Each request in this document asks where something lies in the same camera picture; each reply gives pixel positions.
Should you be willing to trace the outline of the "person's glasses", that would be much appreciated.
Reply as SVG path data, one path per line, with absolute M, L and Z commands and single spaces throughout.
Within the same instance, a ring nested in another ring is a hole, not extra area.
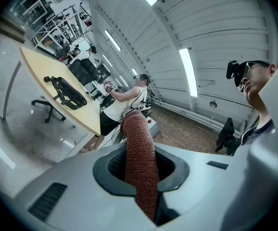
M 244 84 L 242 80 L 244 78 L 247 78 L 249 76 L 250 71 L 257 65 L 269 67 L 270 64 L 264 61 L 256 60 L 243 62 L 239 65 L 234 76 L 235 84 L 239 91 L 243 92 Z

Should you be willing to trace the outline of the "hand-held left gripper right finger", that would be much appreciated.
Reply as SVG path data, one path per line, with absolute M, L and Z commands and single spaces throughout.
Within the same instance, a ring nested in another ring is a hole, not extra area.
M 257 140 L 232 157 L 161 148 L 185 160 L 190 173 L 164 194 L 178 217 L 159 231 L 250 230 L 278 199 L 278 140 Z

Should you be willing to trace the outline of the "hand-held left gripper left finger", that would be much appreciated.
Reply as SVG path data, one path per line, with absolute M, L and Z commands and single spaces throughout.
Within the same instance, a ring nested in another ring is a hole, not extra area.
M 69 157 L 28 183 L 14 198 L 26 211 L 54 183 L 66 188 L 48 217 L 48 228 L 61 231 L 151 231 L 156 225 L 138 207 L 134 197 L 116 196 L 93 176 L 98 159 L 125 149 L 125 143 Z

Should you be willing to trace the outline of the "white shelving rack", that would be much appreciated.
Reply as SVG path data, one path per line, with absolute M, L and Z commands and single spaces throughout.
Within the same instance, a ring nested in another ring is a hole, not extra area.
M 86 39 L 91 17 L 82 7 L 74 5 L 53 15 L 32 37 L 34 48 L 41 48 L 50 54 L 69 46 L 73 49 L 76 44 Z

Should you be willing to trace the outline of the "brown wooden platform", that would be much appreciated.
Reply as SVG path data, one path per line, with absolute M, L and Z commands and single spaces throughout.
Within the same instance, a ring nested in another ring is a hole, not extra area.
M 0 34 L 19 43 L 25 43 L 25 29 L 15 20 L 3 14 L 0 15 Z

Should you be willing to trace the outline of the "dark grey canvas bag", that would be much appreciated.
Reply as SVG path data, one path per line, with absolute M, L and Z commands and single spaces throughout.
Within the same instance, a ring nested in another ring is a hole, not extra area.
M 87 105 L 86 98 L 75 88 L 73 88 L 64 78 L 62 77 L 44 77 L 46 83 L 51 82 L 57 95 L 53 98 L 61 100 L 61 105 L 65 105 L 72 110 L 77 110 Z

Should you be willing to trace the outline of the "gray table leg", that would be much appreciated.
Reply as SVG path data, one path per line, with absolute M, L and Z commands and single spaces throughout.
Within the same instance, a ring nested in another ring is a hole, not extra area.
M 4 120 L 5 117 L 6 117 L 7 106 L 8 106 L 8 101 L 9 101 L 10 93 L 11 93 L 11 90 L 12 90 L 12 86 L 13 86 L 14 80 L 16 78 L 16 75 L 17 75 L 21 65 L 22 65 L 21 61 L 18 61 L 17 65 L 16 65 L 16 67 L 15 67 L 13 73 L 12 73 L 12 76 L 10 78 L 9 84 L 7 86 L 6 94 L 5 94 L 5 98 L 4 98 L 4 102 L 3 102 L 3 109 L 2 109 L 2 113 L 0 115 L 0 118 L 2 120 Z

